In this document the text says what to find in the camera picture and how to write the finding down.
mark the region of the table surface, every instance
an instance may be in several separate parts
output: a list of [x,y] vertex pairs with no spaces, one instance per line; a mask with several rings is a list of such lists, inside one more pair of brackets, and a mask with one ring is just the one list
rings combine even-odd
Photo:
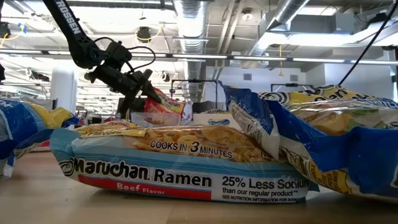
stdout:
[[398,205],[322,189],[298,204],[201,202],[98,189],[62,174],[51,152],[18,160],[0,182],[0,223],[398,223]]

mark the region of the clear plastic container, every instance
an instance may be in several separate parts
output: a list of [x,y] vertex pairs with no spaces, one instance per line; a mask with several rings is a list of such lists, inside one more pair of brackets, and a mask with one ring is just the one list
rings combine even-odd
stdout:
[[131,122],[143,128],[179,126],[181,116],[175,113],[131,113]]

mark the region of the black robotic arm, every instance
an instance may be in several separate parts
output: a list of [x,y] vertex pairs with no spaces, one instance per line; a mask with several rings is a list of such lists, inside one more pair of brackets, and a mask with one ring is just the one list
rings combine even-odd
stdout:
[[148,80],[152,74],[151,70],[147,69],[144,73],[135,71],[121,73],[122,66],[132,58],[130,51],[122,46],[121,42],[107,38],[112,40],[108,48],[106,50],[99,49],[95,41],[84,33],[78,23],[79,19],[75,17],[66,0],[43,0],[43,2],[67,38],[70,55],[76,65],[88,69],[96,67],[94,71],[87,73],[85,78],[91,80],[92,83],[99,79],[107,84],[112,91],[126,96],[121,108],[122,113],[125,113],[133,105],[140,90],[143,94],[161,103]]

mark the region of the white column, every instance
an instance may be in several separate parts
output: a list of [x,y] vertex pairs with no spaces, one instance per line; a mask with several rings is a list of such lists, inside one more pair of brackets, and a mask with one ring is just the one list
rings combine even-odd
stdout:
[[72,61],[60,61],[52,70],[50,98],[75,114],[78,72]]

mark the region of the red label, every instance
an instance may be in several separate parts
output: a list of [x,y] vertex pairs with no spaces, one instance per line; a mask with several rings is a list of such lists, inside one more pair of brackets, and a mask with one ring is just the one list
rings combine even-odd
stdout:
[[151,184],[135,184],[135,183],[123,182],[111,179],[96,179],[96,178],[86,177],[84,175],[79,175],[79,181],[84,184],[88,184],[103,189],[122,190],[125,192],[137,192],[140,194],[164,195],[169,197],[211,200],[210,191],[176,189],[176,188],[163,187]]

